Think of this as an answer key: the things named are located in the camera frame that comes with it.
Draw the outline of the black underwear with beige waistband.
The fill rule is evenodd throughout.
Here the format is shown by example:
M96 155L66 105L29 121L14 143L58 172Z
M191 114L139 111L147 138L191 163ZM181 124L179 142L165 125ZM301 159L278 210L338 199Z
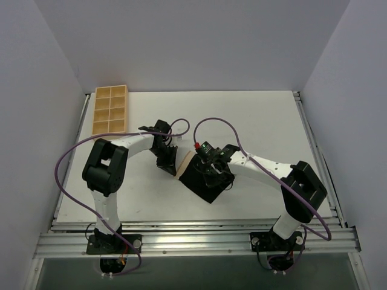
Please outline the black underwear with beige waistband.
M211 204L223 191L229 187L232 188L232 183L224 182L218 186L208 188L204 176L194 168L194 163L199 160L194 151L188 151L180 162L175 177L190 191Z

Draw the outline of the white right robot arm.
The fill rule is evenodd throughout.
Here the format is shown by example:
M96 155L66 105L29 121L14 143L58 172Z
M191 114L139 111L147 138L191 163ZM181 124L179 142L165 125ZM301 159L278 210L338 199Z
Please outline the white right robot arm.
M305 161L297 164L279 163L249 154L231 144L222 149L214 148L207 141L195 143L194 148L208 186L222 179L231 181L241 175L281 191L285 211L268 235L269 244L275 249L280 250L288 245L292 234L302 224L310 223L327 197L322 181Z

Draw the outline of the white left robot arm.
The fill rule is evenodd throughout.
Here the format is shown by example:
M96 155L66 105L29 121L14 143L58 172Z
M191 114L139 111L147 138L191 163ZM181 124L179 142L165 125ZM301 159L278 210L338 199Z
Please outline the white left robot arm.
M82 172L91 190L95 211L99 214L94 230L96 240L107 253L116 253L122 245L122 223L117 211L117 192L123 184L127 160L149 150L158 168L175 176L177 146L161 135L139 134L108 141L95 141Z

